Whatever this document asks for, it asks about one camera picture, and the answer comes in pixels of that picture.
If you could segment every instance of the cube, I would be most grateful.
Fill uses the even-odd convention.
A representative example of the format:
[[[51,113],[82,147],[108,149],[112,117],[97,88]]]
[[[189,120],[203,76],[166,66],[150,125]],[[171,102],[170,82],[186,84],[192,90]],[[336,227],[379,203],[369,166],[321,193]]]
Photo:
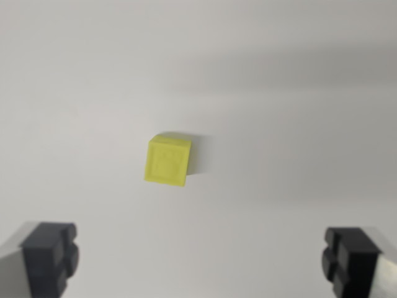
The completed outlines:
[[[145,180],[185,186],[192,141],[155,136],[149,142]]]

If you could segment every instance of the white surface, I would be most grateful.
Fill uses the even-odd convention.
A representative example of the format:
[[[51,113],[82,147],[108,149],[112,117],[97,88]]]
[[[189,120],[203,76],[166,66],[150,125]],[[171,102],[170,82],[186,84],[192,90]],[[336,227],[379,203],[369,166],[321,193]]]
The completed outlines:
[[[333,297],[326,227],[397,243],[396,11],[0,0],[0,237],[76,222],[66,298]],[[185,188],[143,180],[159,132],[200,136]]]

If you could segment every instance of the table surface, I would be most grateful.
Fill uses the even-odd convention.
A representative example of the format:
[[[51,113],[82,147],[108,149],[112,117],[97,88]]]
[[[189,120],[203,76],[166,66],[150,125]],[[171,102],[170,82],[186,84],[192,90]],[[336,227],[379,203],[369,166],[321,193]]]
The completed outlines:
[[[332,298],[326,227],[397,243],[396,12],[0,0],[0,240],[75,222],[65,298]],[[143,180],[158,133],[186,187]]]

